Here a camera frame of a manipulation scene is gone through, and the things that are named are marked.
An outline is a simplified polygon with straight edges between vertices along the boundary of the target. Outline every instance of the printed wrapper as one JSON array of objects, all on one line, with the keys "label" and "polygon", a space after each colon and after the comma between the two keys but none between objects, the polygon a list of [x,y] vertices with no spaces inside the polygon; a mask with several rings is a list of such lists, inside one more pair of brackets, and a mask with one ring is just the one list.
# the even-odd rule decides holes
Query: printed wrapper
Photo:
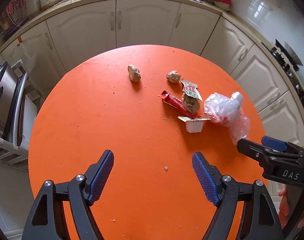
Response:
[{"label": "printed wrapper", "polygon": [[182,79],[181,83],[183,84],[183,92],[186,95],[203,101],[201,95],[199,94],[199,92],[197,90],[197,84],[194,84],[194,83],[192,83],[190,81],[187,81],[185,79]]},{"label": "printed wrapper", "polygon": [[180,110],[183,114],[188,116],[189,118],[195,118],[197,113],[191,114],[183,107],[183,102],[170,93],[167,93],[165,90],[161,93],[161,98],[163,99],[164,103],[169,104],[170,106],[175,107],[176,109]]}]

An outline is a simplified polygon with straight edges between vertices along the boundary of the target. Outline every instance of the white cabinet door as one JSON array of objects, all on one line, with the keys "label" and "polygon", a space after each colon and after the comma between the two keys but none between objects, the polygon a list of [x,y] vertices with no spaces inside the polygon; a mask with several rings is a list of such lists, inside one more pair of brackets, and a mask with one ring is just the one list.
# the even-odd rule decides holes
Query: white cabinet door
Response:
[{"label": "white cabinet door", "polygon": [[47,19],[54,46],[67,72],[116,48],[115,6],[115,0],[96,2]]},{"label": "white cabinet door", "polygon": [[244,89],[258,112],[288,90],[281,74],[257,45],[250,49],[231,77]]},{"label": "white cabinet door", "polygon": [[221,17],[209,38],[201,57],[231,74],[254,42],[239,28]]},{"label": "white cabinet door", "polygon": [[200,55],[219,15],[181,3],[168,45]]},{"label": "white cabinet door", "polygon": [[117,47],[167,45],[179,7],[165,0],[116,0]]},{"label": "white cabinet door", "polygon": [[23,47],[17,47],[19,44],[17,39],[7,46],[1,54],[10,64],[22,59],[31,83],[33,82],[33,85],[35,84],[34,86],[44,96],[48,96],[66,72],[51,40],[47,23],[44,21],[35,25],[23,33],[21,39],[29,56],[36,56],[36,64],[33,68],[30,62],[26,61],[27,56]]},{"label": "white cabinet door", "polygon": [[265,134],[304,146],[304,123],[290,91],[259,112]]}]

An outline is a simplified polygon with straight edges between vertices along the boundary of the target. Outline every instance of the screw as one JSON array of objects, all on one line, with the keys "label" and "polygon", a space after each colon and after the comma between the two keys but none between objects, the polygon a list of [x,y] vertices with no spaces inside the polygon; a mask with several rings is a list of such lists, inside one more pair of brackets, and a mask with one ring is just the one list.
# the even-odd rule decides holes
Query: screw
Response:
[{"label": "screw", "polygon": [[75,177],[75,179],[76,179],[77,181],[84,180],[84,175],[83,175],[83,174],[79,174],[78,176]]},{"label": "screw", "polygon": [[263,183],[261,180],[258,179],[258,180],[256,181],[256,185],[257,185],[257,186],[263,186],[264,183]]},{"label": "screw", "polygon": [[46,187],[49,187],[51,184],[52,184],[52,181],[50,181],[50,180],[46,180],[44,182],[44,186],[46,186]]},{"label": "screw", "polygon": [[229,176],[229,175],[224,175],[224,176],[223,176],[223,180],[229,182],[229,181],[232,180],[232,178],[231,178],[231,176]]}]

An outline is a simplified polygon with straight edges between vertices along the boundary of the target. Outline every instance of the table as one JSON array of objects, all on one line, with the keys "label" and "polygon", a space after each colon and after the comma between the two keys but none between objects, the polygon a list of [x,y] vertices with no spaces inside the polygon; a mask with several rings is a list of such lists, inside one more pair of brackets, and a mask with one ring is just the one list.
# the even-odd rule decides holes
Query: table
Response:
[{"label": "table", "polygon": [[[129,64],[140,70],[140,82],[129,80]],[[215,207],[193,171],[193,153],[201,151],[222,174],[241,182],[262,179],[263,170],[237,152],[227,128],[205,122],[201,133],[185,130],[177,118],[180,112],[159,97],[163,90],[182,95],[181,84],[166,80],[171,70],[197,83],[203,99],[213,92],[231,96],[240,91],[243,111],[250,118],[249,139],[260,142],[264,130],[253,104],[215,64],[171,47],[114,49],[68,72],[44,102],[29,150],[34,196],[45,180],[70,181],[110,149],[114,167],[91,208],[104,238],[200,240]],[[239,203],[229,239],[235,239],[242,206]],[[65,210],[71,239],[78,239],[68,203]]]}]

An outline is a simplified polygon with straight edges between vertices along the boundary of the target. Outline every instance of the kitchen counter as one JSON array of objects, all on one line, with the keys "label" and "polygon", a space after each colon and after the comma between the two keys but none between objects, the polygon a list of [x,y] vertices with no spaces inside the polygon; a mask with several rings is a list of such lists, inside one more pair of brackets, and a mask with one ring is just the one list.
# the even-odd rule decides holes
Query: kitchen counter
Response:
[{"label": "kitchen counter", "polygon": [[[32,20],[27,22],[25,25],[22,26],[21,29],[19,29],[11,38],[9,38],[7,41],[1,41],[0,42],[0,52],[2,52],[10,43],[12,43],[18,36],[22,35],[24,32],[26,32],[28,29],[32,28],[33,26],[47,20],[48,18],[57,15],[63,11],[89,4],[99,1],[105,1],[105,0],[75,0],[75,1],[67,1],[64,3],[61,3],[55,7],[51,7],[47,9],[46,11],[40,13],[36,17],[34,17]],[[296,103],[299,108],[299,111],[301,113],[301,116],[303,118],[304,122],[304,109],[303,106],[299,100],[299,97],[295,91],[295,88],[291,84],[289,78],[281,68],[281,66],[278,64],[278,62],[273,58],[273,56],[270,54],[270,52],[262,45],[262,42],[266,44],[269,47],[272,47],[273,45],[262,35],[260,34],[256,29],[254,29],[251,25],[249,25],[247,22],[245,22],[243,19],[238,17],[237,15],[229,12],[225,12],[221,10],[220,8],[209,4],[208,2],[196,2],[193,0],[170,0],[170,1],[176,1],[179,3],[185,3],[192,6],[196,6],[211,12],[214,12],[216,14],[219,14],[220,16],[224,17],[231,23],[233,23],[236,27],[238,27],[241,31],[243,31],[248,37],[250,37],[255,44],[266,54],[266,56],[271,60],[271,62],[275,65],[283,79],[285,80],[287,86],[289,87]]]}]

